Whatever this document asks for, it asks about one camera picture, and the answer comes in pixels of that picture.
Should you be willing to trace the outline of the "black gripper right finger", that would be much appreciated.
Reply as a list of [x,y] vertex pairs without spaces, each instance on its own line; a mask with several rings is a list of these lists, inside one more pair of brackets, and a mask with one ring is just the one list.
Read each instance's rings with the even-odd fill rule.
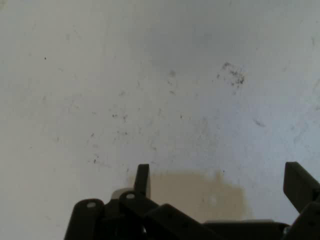
[[320,238],[320,183],[298,162],[286,162],[283,192],[299,216],[288,228],[285,240]]

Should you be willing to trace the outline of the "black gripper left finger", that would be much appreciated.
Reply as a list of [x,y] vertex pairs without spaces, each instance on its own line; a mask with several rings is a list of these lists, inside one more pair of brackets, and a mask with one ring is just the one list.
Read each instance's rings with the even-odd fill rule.
[[107,204],[79,201],[73,208],[66,240],[213,240],[215,233],[169,204],[150,199],[150,167],[140,164],[132,190]]

